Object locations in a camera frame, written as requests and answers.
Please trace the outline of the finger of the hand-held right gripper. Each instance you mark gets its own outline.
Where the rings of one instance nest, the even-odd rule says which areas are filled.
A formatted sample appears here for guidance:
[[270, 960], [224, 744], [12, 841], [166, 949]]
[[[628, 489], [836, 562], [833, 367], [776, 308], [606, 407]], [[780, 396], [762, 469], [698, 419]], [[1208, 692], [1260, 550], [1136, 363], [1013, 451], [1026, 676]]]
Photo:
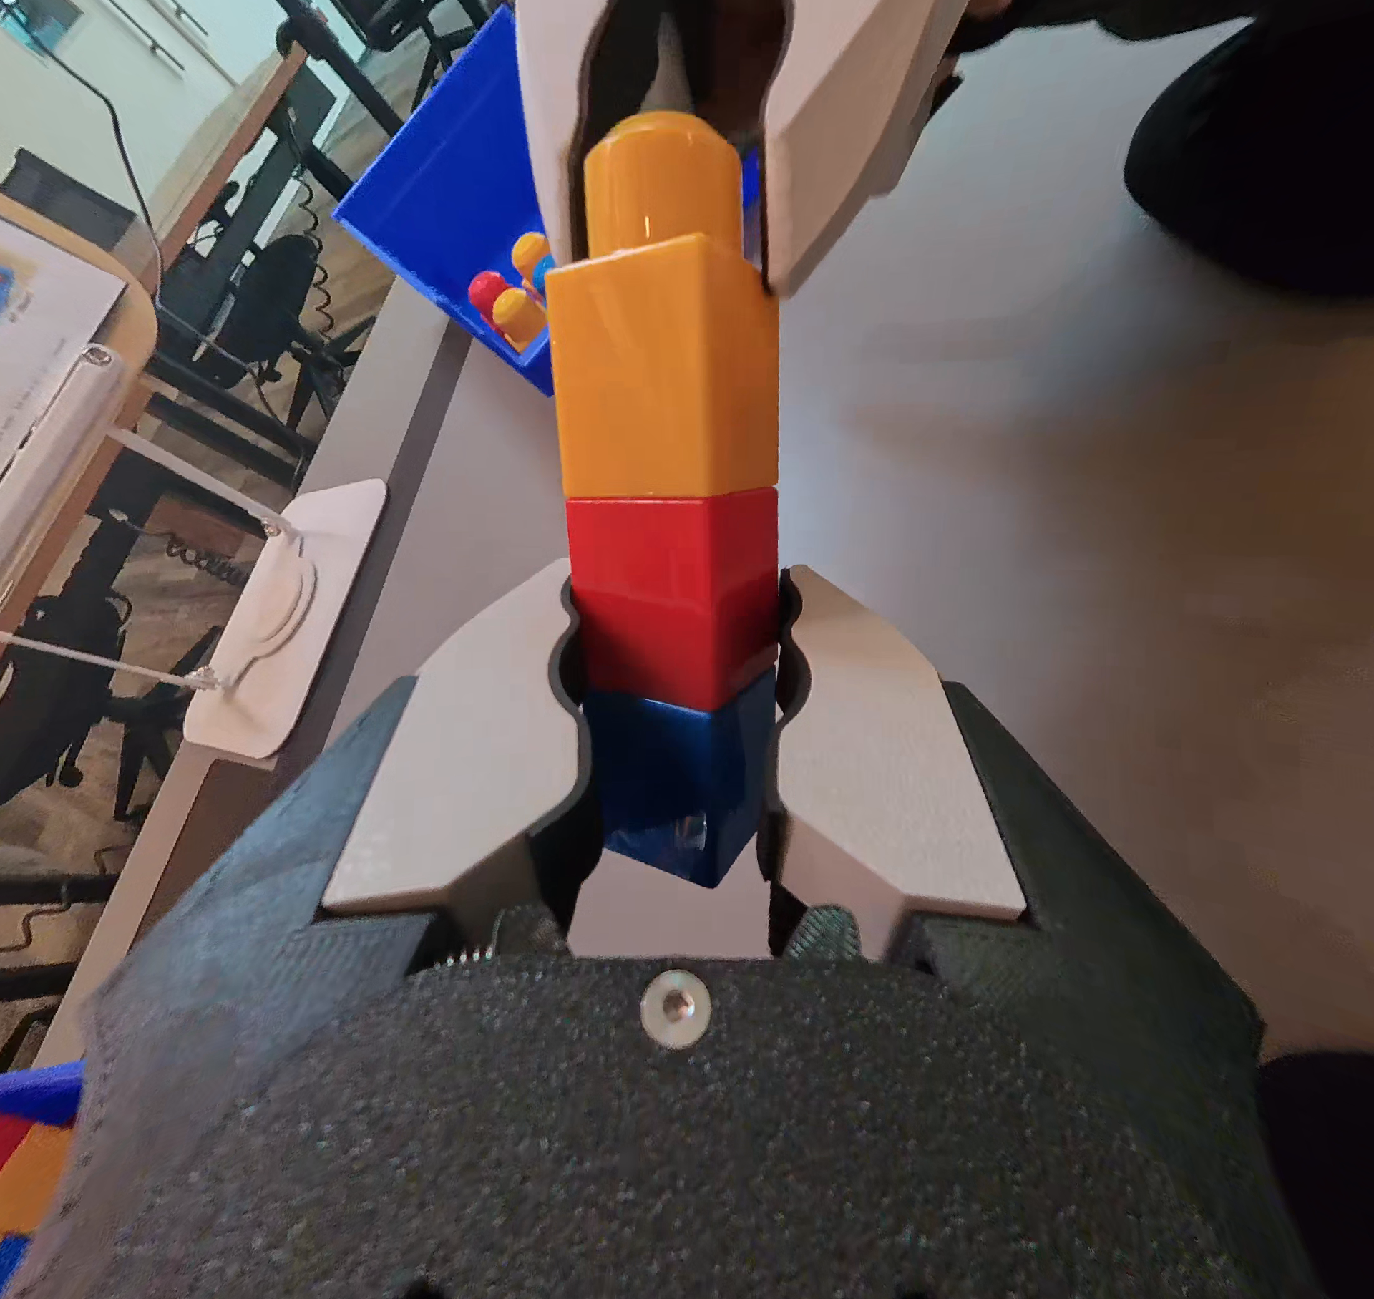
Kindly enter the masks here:
[[795, 298], [855, 214], [901, 181], [967, 0], [786, 0], [762, 105], [762, 266]]
[[573, 263], [573, 149], [583, 135], [590, 53], [611, 0], [517, 0], [520, 97], [542, 234], [557, 266]]

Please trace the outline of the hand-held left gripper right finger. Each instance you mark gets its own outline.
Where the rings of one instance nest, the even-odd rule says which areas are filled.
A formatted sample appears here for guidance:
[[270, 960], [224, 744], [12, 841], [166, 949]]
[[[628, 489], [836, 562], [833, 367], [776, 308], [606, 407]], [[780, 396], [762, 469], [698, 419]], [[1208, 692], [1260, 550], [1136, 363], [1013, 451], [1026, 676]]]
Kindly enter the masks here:
[[937, 667], [812, 566], [780, 568], [762, 878], [855, 921], [1026, 914]]

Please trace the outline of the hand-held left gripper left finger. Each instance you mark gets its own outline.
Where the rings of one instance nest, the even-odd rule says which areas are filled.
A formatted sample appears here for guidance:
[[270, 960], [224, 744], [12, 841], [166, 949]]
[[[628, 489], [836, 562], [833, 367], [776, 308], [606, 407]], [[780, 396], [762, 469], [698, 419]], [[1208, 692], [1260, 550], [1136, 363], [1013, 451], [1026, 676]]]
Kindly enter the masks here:
[[572, 559], [462, 623], [416, 676], [326, 914], [445, 914], [491, 937], [542, 901], [572, 931], [595, 874], [595, 744]]

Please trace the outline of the blue plastic bin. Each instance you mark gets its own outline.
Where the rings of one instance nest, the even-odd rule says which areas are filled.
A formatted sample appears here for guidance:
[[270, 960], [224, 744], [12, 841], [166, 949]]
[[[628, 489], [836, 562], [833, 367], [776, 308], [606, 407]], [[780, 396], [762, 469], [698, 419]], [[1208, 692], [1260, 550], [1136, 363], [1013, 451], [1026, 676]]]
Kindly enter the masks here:
[[481, 274], [520, 283], [511, 244], [548, 230], [527, 152], [517, 36], [517, 0], [507, 0], [356, 181], [335, 222], [525, 381], [553, 396], [548, 330], [511, 347], [468, 302]]
[[[69, 1122], [79, 1118], [81, 1100], [81, 1062], [51, 1070], [15, 1070], [0, 1077], [0, 1112], [15, 1118]], [[12, 1278], [33, 1247], [33, 1236], [0, 1239], [0, 1295], [12, 1291]]]

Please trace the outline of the wooden-edged desk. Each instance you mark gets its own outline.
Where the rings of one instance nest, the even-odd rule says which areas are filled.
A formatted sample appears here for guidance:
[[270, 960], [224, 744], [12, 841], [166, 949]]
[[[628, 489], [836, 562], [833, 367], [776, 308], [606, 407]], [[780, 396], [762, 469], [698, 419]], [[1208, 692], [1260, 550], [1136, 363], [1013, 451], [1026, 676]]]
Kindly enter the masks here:
[[124, 263], [132, 282], [148, 292], [161, 283], [161, 268], [181, 259], [183, 244], [194, 243], [205, 218], [231, 181], [240, 181], [235, 218], [249, 222], [249, 244], [265, 244], [279, 230], [287, 205], [297, 196], [297, 177], [287, 172], [282, 192], [274, 192], [279, 177], [265, 165], [287, 152], [279, 146], [270, 117], [291, 97], [297, 78], [314, 78], [326, 88], [326, 117], [335, 110], [335, 88], [322, 81], [314, 60], [302, 43], [287, 53], [261, 60], [246, 81], [240, 81], [189, 135], [171, 169], [146, 196], [153, 227], [132, 222], [114, 259]]

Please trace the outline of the black office chair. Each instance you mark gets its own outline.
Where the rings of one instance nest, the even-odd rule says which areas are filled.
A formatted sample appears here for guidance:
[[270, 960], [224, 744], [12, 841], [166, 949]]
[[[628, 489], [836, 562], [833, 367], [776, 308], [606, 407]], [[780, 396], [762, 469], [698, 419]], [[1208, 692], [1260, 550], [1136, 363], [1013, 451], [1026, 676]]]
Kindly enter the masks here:
[[224, 394], [249, 381], [261, 403], [265, 386], [282, 381], [282, 363], [295, 360], [297, 381], [291, 411], [270, 411], [270, 419], [295, 432], [314, 403], [331, 419], [375, 317], [363, 317], [341, 337], [317, 330], [305, 324], [314, 290], [322, 290], [317, 243], [305, 234], [279, 237], [249, 259], [205, 337], [161, 308], [161, 360], [189, 367]]
[[140, 694], [118, 694], [114, 676], [124, 654], [132, 601], [114, 590], [114, 562], [81, 555], [68, 584], [37, 597], [19, 623], [19, 641], [4, 642], [0, 701], [0, 800], [12, 805], [33, 783], [79, 789], [79, 757], [93, 724], [121, 724], [118, 753], [118, 822], [140, 822], [148, 809], [132, 809], [132, 789], [148, 763], [158, 781], [171, 768], [168, 732], [183, 724], [189, 686], [153, 680]]

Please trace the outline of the black textured pad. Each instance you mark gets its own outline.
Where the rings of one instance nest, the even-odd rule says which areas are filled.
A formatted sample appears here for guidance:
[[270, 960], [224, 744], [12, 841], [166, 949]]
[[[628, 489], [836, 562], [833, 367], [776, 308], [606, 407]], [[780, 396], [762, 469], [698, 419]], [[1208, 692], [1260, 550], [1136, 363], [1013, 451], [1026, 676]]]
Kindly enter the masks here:
[[1125, 192], [1177, 243], [1264, 290], [1374, 292], [1374, 21], [1251, 23], [1144, 112]]

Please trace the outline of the printed instruction sheet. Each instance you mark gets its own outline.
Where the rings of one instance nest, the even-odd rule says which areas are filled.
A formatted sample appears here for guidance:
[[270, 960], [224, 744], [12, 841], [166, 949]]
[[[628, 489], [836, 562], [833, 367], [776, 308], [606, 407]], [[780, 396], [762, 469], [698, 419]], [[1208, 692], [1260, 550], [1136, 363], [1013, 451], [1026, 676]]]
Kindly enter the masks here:
[[124, 298], [124, 278], [15, 222], [0, 230], [0, 268], [0, 559], [10, 573], [99, 421], [114, 415], [121, 360], [99, 337]]

